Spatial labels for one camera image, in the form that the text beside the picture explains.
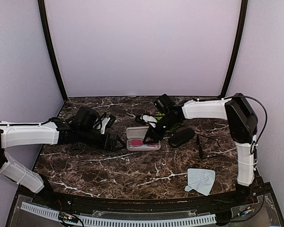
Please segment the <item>pink sunglasses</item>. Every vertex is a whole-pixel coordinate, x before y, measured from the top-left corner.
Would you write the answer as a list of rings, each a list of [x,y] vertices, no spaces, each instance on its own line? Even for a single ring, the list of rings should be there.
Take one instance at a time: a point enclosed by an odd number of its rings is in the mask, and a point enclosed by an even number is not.
[[[141,146],[148,146],[148,147],[156,147],[158,146],[157,143],[143,143],[140,139],[133,139],[130,141],[130,145],[133,147],[141,147]]]

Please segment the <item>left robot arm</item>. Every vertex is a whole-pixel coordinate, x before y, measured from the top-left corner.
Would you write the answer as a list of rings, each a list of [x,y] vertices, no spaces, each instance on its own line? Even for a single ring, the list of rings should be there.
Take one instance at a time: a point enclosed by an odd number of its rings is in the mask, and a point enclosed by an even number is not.
[[[100,115],[86,106],[67,119],[57,117],[45,122],[12,123],[0,121],[0,174],[38,194],[47,206],[57,203],[57,195],[46,177],[15,160],[7,148],[24,145],[66,145],[82,143],[105,151],[124,149],[126,144],[116,134],[106,131],[115,121],[113,115]]]

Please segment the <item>black glasses case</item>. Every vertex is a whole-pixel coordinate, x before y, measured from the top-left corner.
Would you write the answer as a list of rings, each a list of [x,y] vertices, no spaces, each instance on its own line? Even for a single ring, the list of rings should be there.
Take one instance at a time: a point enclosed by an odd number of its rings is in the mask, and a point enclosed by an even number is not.
[[[191,128],[183,129],[168,139],[168,143],[173,148],[178,148],[187,143],[195,136],[195,131]]]

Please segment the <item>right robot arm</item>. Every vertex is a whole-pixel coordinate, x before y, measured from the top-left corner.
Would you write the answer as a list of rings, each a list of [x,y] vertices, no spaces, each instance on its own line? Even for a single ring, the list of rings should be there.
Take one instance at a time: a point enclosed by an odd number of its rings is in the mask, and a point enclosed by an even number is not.
[[[191,99],[177,104],[168,95],[163,94],[154,102],[163,116],[157,122],[149,123],[143,142],[148,144],[161,141],[168,130],[184,120],[201,118],[227,120],[238,153],[237,183],[250,186],[255,179],[257,145],[262,133],[257,131],[258,117],[248,100],[254,98],[236,93],[220,99]]]

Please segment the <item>pink glasses case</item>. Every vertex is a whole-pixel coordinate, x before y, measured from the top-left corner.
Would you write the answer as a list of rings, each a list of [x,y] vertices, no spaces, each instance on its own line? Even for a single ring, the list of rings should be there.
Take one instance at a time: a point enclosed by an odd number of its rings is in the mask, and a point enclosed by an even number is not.
[[[155,151],[160,150],[161,143],[144,143],[143,140],[148,131],[148,126],[129,127],[126,129],[128,151]]]

